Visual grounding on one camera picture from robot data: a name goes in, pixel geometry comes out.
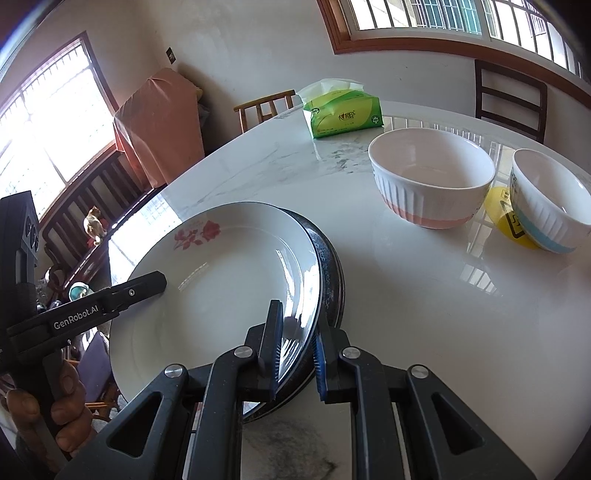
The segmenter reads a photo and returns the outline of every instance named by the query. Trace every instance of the triangular cutout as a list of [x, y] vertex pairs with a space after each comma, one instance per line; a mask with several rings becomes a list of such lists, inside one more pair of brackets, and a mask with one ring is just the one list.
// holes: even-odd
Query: triangular cutout
[[447, 445], [452, 454], [460, 455], [484, 445], [484, 440], [439, 393], [431, 396]]
[[140, 457], [144, 452], [148, 435], [161, 402], [161, 394], [153, 393], [150, 395], [144, 405], [132, 417], [119, 425], [118, 431], [109, 441], [109, 447], [135, 458]]

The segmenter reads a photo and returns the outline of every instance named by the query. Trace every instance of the green tissue package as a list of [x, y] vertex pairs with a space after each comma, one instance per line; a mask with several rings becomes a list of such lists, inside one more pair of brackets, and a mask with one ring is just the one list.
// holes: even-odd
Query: green tissue package
[[353, 80], [324, 79], [297, 94], [313, 138], [384, 125], [379, 98]]

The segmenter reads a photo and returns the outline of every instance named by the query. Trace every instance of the person's hand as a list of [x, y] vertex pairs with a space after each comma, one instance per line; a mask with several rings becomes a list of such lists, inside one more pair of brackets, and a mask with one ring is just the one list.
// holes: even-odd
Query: person's hand
[[[92, 429], [92, 413], [85, 406], [84, 385], [76, 369], [66, 361], [60, 372], [60, 386], [64, 397], [51, 406], [51, 417], [58, 425], [65, 425], [56, 436], [57, 444], [74, 456], [96, 433]], [[35, 397], [24, 390], [12, 390], [8, 392], [6, 403], [22, 439], [42, 462], [57, 472], [57, 466], [47, 459], [45, 447], [34, 430], [35, 422], [41, 417]]]

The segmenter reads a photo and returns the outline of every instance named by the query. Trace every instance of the white marble table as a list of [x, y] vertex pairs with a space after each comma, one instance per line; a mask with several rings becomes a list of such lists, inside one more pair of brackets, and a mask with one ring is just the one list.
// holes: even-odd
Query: white marble table
[[[519, 134], [464, 115], [382, 102], [389, 127], [447, 128], [479, 143], [508, 182]], [[182, 221], [241, 200], [294, 210], [318, 225], [343, 264], [342, 327], [384, 364], [431, 366], [540, 480], [553, 479], [591, 423], [591, 241], [570, 255], [527, 250], [483, 209], [465, 226], [430, 231], [380, 198], [367, 155], [382, 128], [313, 141], [293, 109], [205, 158], [129, 220], [109, 244], [114, 283]], [[248, 424], [244, 479], [346, 479], [349, 407], [320, 403], [315, 384]]]

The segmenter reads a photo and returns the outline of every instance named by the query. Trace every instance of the orange cloth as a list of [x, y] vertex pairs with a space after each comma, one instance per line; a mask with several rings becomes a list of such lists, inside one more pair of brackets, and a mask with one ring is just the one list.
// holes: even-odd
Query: orange cloth
[[117, 150], [125, 152], [144, 187], [171, 183], [205, 157], [198, 91], [174, 70], [162, 69], [115, 114]]

